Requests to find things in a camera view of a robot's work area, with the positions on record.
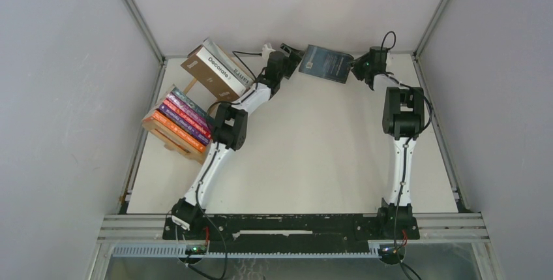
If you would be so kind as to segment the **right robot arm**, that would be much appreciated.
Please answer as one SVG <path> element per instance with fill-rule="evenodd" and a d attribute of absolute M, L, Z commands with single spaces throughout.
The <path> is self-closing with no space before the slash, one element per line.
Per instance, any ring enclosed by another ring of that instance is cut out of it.
<path fill-rule="evenodd" d="M 387 69 L 396 33 L 388 31 L 379 45 L 373 46 L 351 63 L 353 75 L 369 89 L 383 94 L 383 133 L 390 141 L 391 167 L 388 193 L 378 210 L 377 229 L 384 238 L 394 238 L 403 224 L 413 220 L 410 197 L 411 166 L 418 138 L 432 123 L 433 108 L 421 87 L 400 81 Z"/>

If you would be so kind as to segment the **wooden book rack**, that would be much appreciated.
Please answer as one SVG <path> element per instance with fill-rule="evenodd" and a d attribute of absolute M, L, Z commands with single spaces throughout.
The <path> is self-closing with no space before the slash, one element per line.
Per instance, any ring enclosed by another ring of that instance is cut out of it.
<path fill-rule="evenodd" d="M 142 127 L 171 151 L 202 164 L 212 141 L 207 112 L 175 84 L 163 92 L 142 119 Z"/>

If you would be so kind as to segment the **purple white cartoon book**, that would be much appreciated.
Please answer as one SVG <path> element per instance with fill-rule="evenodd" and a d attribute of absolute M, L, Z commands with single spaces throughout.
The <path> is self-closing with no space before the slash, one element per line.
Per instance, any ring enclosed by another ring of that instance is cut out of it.
<path fill-rule="evenodd" d="M 157 107 L 157 110 L 163 113 L 169 119 L 171 119 L 176 125 L 182 128 L 186 133 L 193 136 L 201 144 L 206 146 L 210 143 L 210 139 L 208 139 L 208 137 L 204 136 L 198 129 L 196 129 L 193 125 L 191 125 L 187 120 L 180 117 L 176 112 L 171 110 L 167 105 L 162 104 L 159 107 Z"/>

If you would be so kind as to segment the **brown white Decorate book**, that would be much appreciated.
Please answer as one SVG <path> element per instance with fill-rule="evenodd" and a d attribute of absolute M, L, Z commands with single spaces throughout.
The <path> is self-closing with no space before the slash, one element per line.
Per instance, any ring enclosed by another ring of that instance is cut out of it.
<path fill-rule="evenodd" d="M 181 67 L 220 101 L 235 101 L 247 90 L 204 46 L 197 47 Z"/>

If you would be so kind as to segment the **orange Treehouse book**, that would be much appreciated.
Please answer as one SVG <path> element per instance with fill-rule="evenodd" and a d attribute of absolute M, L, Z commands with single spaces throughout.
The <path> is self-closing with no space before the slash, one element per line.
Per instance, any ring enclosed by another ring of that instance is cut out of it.
<path fill-rule="evenodd" d="M 185 153 L 201 155 L 205 152 L 205 145 L 186 133 L 158 110 L 149 112 L 142 119 L 142 124 L 146 129 L 156 131 L 159 135 L 162 135 Z"/>

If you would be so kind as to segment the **dark blue book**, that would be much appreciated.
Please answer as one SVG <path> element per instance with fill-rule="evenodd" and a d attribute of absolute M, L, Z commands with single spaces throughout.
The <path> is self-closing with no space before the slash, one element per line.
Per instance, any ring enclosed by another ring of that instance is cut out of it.
<path fill-rule="evenodd" d="M 350 54 L 309 44 L 299 65 L 299 72 L 345 84 L 353 60 Z"/>

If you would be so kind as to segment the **dark floral book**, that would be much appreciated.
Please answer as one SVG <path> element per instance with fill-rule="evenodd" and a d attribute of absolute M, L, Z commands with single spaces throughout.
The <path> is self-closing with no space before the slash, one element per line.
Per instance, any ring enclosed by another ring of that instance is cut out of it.
<path fill-rule="evenodd" d="M 198 106 L 192 99 L 187 97 L 180 89 L 173 87 L 171 90 L 181 101 L 187 104 L 191 109 L 193 109 L 198 115 L 202 116 L 208 125 L 213 124 L 213 118 L 208 115 L 208 113 Z"/>

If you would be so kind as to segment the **purple Treehouse book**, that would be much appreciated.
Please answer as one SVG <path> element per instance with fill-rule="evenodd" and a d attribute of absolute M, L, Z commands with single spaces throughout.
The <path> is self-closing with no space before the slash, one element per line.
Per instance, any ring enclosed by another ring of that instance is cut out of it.
<path fill-rule="evenodd" d="M 197 124 L 198 127 L 196 127 L 197 130 L 199 130 L 204 136 L 210 137 L 211 131 L 209 127 L 207 126 L 207 123 L 201 115 L 197 114 L 190 106 L 188 106 L 186 103 L 181 101 L 176 95 L 173 93 L 169 93 L 166 96 L 167 99 L 171 100 L 182 113 L 186 114 L 195 124 Z"/>

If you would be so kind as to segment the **red Treehouse book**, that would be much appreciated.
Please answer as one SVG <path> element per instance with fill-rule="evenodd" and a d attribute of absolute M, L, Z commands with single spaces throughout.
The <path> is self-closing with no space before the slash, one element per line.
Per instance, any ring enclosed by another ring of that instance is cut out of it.
<path fill-rule="evenodd" d="M 173 110 L 175 113 L 177 113 L 181 118 L 183 118 L 185 121 L 187 121 L 190 125 L 192 125 L 198 132 L 200 132 L 203 136 L 210 139 L 211 133 L 208 129 L 206 129 L 204 126 L 202 126 L 200 123 L 196 122 L 192 117 L 190 117 L 186 112 L 182 111 L 180 108 L 178 108 L 172 101 L 169 99 L 164 100 L 164 104 L 168 106 L 171 110 Z"/>

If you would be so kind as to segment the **grey ianra book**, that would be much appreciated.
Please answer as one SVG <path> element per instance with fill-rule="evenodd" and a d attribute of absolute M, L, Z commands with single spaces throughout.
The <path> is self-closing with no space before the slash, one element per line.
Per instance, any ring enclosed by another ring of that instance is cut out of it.
<path fill-rule="evenodd" d="M 219 45 L 206 38 L 202 45 L 216 58 L 220 64 L 229 70 L 245 87 L 250 87 L 253 79 L 240 67 Z"/>

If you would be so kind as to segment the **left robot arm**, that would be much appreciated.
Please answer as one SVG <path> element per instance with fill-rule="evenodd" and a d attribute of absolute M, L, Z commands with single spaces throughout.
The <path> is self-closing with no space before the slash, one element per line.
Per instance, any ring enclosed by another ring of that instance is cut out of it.
<path fill-rule="evenodd" d="M 233 102 L 216 102 L 217 112 L 210 130 L 212 144 L 207 157 L 190 189 L 171 210 L 171 220 L 189 239 L 199 237 L 206 224 L 205 208 L 209 186 L 226 160 L 241 149 L 247 137 L 248 117 L 262 104 L 270 101 L 280 89 L 283 78 L 290 78 L 305 52 L 282 43 L 279 49 L 265 44 L 262 58 L 266 65 L 246 93 Z"/>

